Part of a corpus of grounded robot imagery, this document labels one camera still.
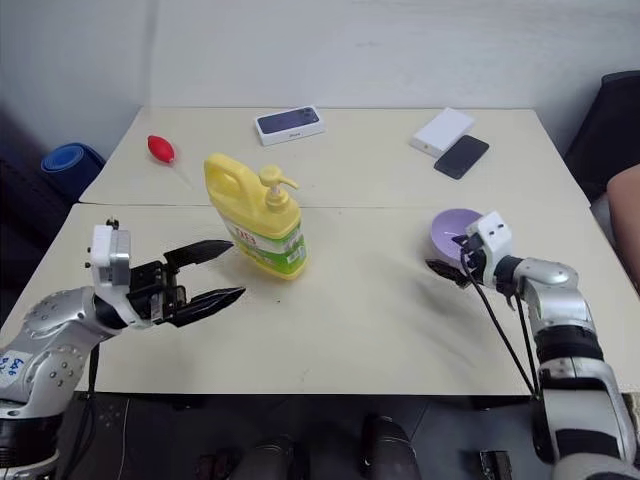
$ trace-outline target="yellow bottle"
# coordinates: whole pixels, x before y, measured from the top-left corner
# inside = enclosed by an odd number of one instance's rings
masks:
[[[236,246],[256,264],[280,278],[293,280],[307,263],[300,227],[300,207],[279,185],[298,185],[269,165],[256,175],[221,153],[204,162],[211,203],[218,209]]]

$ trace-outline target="white wall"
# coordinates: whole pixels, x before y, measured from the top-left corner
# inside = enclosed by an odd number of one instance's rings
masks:
[[[46,150],[83,141],[109,155],[146,88],[147,10],[131,0],[0,0],[2,108]]]
[[[640,68],[638,0],[0,1],[12,111],[102,153],[138,103],[534,107],[563,151]]]

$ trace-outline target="purple bowl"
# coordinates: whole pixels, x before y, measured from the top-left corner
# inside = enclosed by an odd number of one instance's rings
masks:
[[[478,212],[466,208],[454,208],[438,214],[431,223],[431,243],[436,255],[443,262],[462,269],[460,246],[453,237],[464,235],[465,229],[482,217]]]

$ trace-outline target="product label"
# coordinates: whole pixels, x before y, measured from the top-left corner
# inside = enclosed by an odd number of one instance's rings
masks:
[[[266,238],[224,218],[236,245],[256,262],[285,275],[295,272],[307,257],[300,223],[280,239]]]

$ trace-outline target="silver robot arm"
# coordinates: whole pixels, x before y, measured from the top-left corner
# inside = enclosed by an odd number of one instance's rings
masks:
[[[98,225],[90,249],[94,287],[49,295],[0,349],[0,479],[53,479],[62,416],[96,345],[122,329],[188,325],[235,302],[244,288],[186,299],[179,268],[211,260],[232,246],[207,240],[165,253],[167,263],[130,269],[129,232]]]
[[[553,478],[617,473],[624,476],[615,478],[640,479],[632,467],[633,424],[613,370],[603,360],[576,271],[511,256],[511,232],[497,212],[470,225],[457,241],[478,283],[528,305],[540,364],[534,445],[543,460],[555,464]]]

